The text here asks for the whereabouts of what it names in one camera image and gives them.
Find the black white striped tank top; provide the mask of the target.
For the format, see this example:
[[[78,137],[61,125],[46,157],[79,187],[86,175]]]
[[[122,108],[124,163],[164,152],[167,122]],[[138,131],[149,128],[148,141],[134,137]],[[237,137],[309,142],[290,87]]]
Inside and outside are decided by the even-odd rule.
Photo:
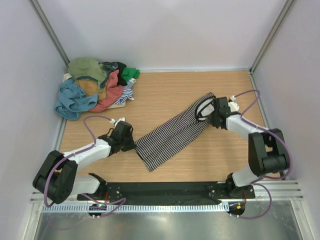
[[[208,116],[214,110],[212,102],[215,97],[211,92],[203,95],[186,110],[135,142],[135,152],[148,171],[164,164],[205,130]]]

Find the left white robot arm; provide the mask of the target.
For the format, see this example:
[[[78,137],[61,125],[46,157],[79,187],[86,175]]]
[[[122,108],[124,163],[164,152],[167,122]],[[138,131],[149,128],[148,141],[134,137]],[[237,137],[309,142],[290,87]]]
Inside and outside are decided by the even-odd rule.
[[[54,204],[61,204],[75,195],[78,200],[85,195],[102,200],[107,194],[106,181],[95,173],[77,176],[77,172],[95,161],[135,147],[133,127],[121,118],[114,128],[91,144],[65,153],[51,151],[35,175],[32,186]]]

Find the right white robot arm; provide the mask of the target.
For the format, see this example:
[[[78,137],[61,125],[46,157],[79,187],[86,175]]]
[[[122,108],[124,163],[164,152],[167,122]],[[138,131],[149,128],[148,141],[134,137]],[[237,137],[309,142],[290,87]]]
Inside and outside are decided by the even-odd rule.
[[[288,171],[291,156],[280,129],[268,129],[253,123],[233,110],[232,103],[227,97],[214,98],[208,121],[213,127],[234,132],[248,142],[248,165],[230,173],[225,181],[226,194],[241,198],[254,182]]]

